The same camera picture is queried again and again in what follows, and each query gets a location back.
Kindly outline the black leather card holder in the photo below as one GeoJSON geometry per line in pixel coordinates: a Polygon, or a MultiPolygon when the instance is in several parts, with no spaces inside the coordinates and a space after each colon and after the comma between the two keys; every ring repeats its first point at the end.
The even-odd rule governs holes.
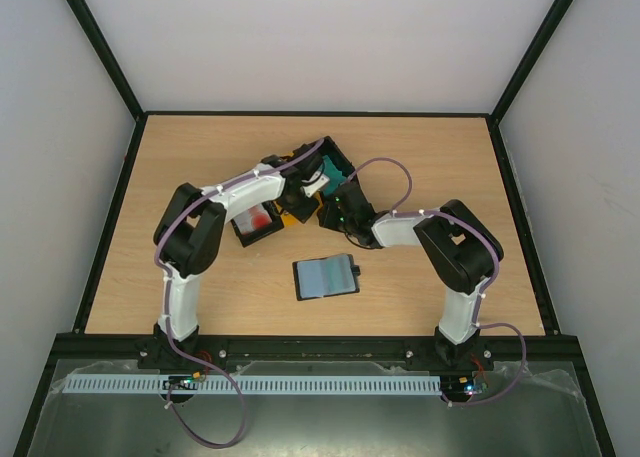
{"type": "Polygon", "coordinates": [[[292,264],[296,299],[300,302],[360,292],[360,267],[342,253],[292,264]]]}

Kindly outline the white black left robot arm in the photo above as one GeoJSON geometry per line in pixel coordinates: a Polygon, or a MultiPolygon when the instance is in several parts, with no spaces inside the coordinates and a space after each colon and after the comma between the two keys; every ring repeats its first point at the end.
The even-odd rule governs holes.
{"type": "Polygon", "coordinates": [[[197,334],[200,280],[218,255],[224,226],[250,208],[281,197],[291,180],[285,172],[312,162],[323,143],[319,139],[290,160],[259,163],[219,184],[199,188],[184,183],[176,188],[153,237],[154,263],[162,269],[164,282],[157,325],[174,354],[213,366],[179,345],[197,334]]]}

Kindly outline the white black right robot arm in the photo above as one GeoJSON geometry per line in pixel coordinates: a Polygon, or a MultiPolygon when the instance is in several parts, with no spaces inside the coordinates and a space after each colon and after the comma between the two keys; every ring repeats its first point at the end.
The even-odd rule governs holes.
{"type": "Polygon", "coordinates": [[[366,249],[420,246],[445,286],[434,353],[445,367],[466,362],[479,337],[478,315],[496,280],[504,251],[470,208],[452,199],[435,209],[376,211],[357,183],[345,182],[322,198],[319,225],[366,249]]]}

